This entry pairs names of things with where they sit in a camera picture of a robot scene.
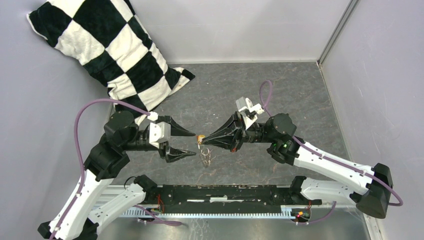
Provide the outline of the silver keyring bundle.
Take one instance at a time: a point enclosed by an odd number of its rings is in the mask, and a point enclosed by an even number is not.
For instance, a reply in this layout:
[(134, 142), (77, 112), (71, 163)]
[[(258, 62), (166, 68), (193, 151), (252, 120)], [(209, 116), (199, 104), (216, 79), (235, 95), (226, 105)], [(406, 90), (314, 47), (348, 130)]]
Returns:
[(200, 161), (205, 168), (208, 168), (211, 164), (211, 150), (204, 147), (200, 150)]

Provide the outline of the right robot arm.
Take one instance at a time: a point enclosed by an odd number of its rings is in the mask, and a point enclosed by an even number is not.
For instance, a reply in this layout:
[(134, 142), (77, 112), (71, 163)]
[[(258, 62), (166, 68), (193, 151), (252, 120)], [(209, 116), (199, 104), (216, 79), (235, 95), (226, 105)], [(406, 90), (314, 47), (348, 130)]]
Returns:
[(286, 113), (271, 116), (265, 123), (246, 126), (235, 112), (219, 129), (201, 140), (203, 145), (237, 152), (244, 143), (269, 143), (267, 153), (281, 164), (305, 168), (330, 178), (324, 185), (307, 177), (295, 180), (289, 199), (295, 204), (308, 200), (347, 200), (362, 213), (385, 219), (394, 196), (391, 170), (377, 163), (369, 166), (325, 152), (294, 135), (297, 127)]

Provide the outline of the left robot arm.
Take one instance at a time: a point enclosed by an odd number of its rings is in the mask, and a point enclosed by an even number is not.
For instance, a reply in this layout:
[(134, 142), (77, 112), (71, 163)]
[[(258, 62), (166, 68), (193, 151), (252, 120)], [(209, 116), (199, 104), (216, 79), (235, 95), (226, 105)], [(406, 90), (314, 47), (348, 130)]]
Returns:
[(137, 176), (118, 196), (100, 207), (95, 204), (130, 159), (129, 151), (157, 151), (167, 163), (193, 156), (188, 150), (169, 144), (172, 136), (192, 137), (170, 116), (151, 113), (149, 126), (140, 130), (129, 111), (114, 113), (104, 125), (104, 134), (82, 165), (82, 175), (68, 201), (51, 221), (41, 223), (38, 232), (49, 240), (95, 240), (99, 233), (129, 208), (157, 198), (157, 184), (146, 175)]

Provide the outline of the black white checkered cloth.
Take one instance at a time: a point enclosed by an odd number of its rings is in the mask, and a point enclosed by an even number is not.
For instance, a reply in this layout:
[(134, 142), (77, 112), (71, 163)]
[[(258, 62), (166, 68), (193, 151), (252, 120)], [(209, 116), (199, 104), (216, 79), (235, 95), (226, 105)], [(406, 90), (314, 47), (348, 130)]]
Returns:
[(195, 78), (168, 65), (128, 0), (48, 0), (27, 20), (106, 87), (117, 111), (152, 111)]

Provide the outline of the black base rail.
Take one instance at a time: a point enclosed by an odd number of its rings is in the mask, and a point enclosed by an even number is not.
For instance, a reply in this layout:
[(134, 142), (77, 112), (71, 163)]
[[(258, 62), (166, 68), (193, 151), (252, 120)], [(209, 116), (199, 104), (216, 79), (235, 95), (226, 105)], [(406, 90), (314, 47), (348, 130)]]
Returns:
[(143, 205), (160, 205), (166, 214), (266, 214), (281, 206), (319, 206), (289, 185), (163, 185), (150, 190)]

